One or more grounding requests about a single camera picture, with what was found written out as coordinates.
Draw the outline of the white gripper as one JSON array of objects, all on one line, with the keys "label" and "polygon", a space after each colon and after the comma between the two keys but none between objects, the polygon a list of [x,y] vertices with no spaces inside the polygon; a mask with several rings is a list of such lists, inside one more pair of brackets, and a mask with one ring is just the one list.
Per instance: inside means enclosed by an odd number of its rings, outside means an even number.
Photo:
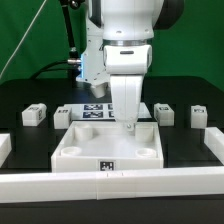
[{"label": "white gripper", "polygon": [[126,123],[127,130],[133,130],[137,122],[143,79],[151,62],[150,45],[104,47],[114,118],[117,122]]}]

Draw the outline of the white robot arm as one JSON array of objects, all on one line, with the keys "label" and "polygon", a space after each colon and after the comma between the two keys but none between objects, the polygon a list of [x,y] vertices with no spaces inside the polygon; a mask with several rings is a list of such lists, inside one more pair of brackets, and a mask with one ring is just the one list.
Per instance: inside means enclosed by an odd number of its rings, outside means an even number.
[{"label": "white robot arm", "polygon": [[132,130],[144,76],[152,63],[154,32],[172,27],[185,0],[85,0],[87,45],[77,80],[95,97],[111,91],[114,118]]}]

